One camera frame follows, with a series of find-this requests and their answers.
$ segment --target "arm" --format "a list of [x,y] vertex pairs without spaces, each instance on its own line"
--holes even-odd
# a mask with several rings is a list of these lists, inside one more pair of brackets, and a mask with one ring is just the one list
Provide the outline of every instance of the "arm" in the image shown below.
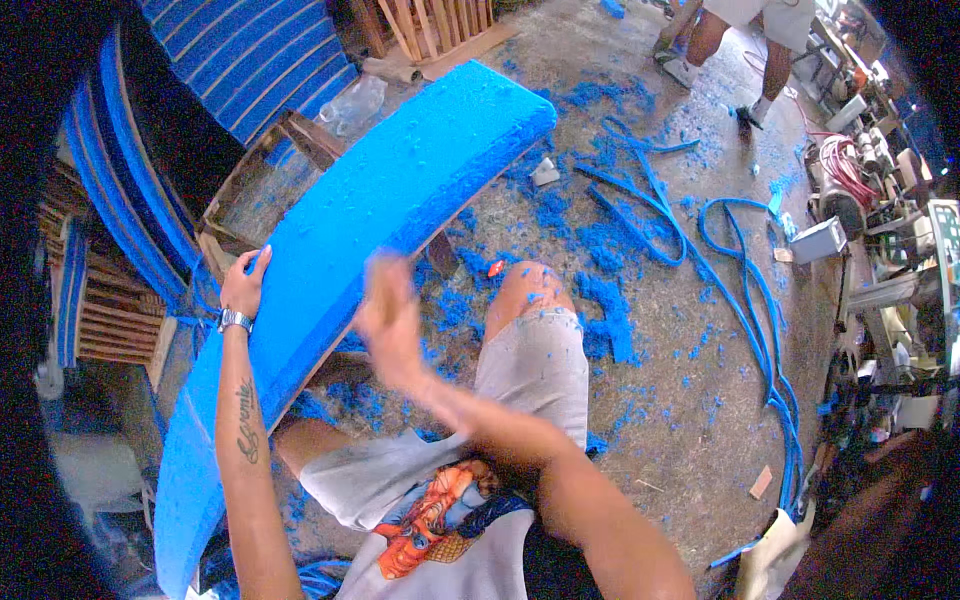
[[605,597],[693,598],[689,573],[673,544],[563,431],[447,385],[425,368],[419,318],[406,264],[374,260],[357,325],[380,379],[469,435],[498,463],[535,472],[547,531],[584,551]]
[[[251,319],[260,305],[260,284],[270,264],[266,247],[253,272],[244,269],[257,255],[246,252],[230,267],[220,294],[224,308]],[[270,475],[270,447],[253,385],[247,330],[224,329],[224,355],[214,431],[217,465],[224,485],[230,549],[245,598],[302,598],[300,577],[283,531]]]

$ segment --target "wristwatch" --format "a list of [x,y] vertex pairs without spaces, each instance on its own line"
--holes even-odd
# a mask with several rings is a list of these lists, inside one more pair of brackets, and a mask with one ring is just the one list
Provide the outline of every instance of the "wristwatch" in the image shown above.
[[217,317],[217,332],[223,333],[229,325],[240,325],[247,330],[248,335],[253,333],[253,320],[250,317],[229,308],[221,309],[220,316]]

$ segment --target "worker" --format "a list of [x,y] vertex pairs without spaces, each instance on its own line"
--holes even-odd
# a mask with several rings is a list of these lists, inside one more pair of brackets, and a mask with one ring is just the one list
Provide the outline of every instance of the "worker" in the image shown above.
[[[790,77],[790,51],[806,51],[806,37],[813,20],[813,0],[704,0],[700,21],[693,28],[686,56],[669,48],[661,33],[655,46],[654,58],[661,68],[677,82],[690,89],[697,79],[704,61],[716,53],[723,34],[730,28],[742,27],[762,12],[763,33],[767,38],[767,63],[763,71],[763,90],[750,106],[736,110],[736,117],[744,126],[763,129],[763,120]],[[670,33],[676,34],[682,24],[671,24]]]
[[[217,464],[241,593],[299,598],[247,348],[245,318],[256,317],[272,251],[246,275],[255,255],[240,256],[220,297]],[[355,323],[380,382],[454,433],[356,442],[323,420],[281,422],[276,452],[304,488],[340,523],[371,532],[338,598],[694,597],[674,546],[584,454],[583,330],[554,272],[521,262],[505,276],[473,392],[420,357],[405,260],[372,259]]]

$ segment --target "forearm tattoo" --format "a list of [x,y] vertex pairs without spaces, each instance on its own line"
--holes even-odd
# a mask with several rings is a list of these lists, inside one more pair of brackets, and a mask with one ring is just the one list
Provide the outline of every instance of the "forearm tattoo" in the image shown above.
[[255,465],[257,459],[260,458],[260,439],[251,426],[251,420],[255,415],[254,411],[257,410],[256,389],[253,387],[252,379],[247,379],[247,381],[240,384],[237,396],[240,398],[241,436],[237,438],[237,445],[240,447],[240,451],[243,452],[244,456],[247,457],[247,460],[250,461],[251,465]]

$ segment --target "red tag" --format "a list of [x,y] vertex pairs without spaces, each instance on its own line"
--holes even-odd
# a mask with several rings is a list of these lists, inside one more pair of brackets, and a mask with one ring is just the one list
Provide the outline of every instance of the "red tag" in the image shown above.
[[504,264],[505,264],[505,261],[502,258],[500,260],[497,260],[493,264],[491,264],[490,270],[487,271],[487,277],[496,277],[500,275],[500,273],[503,272]]

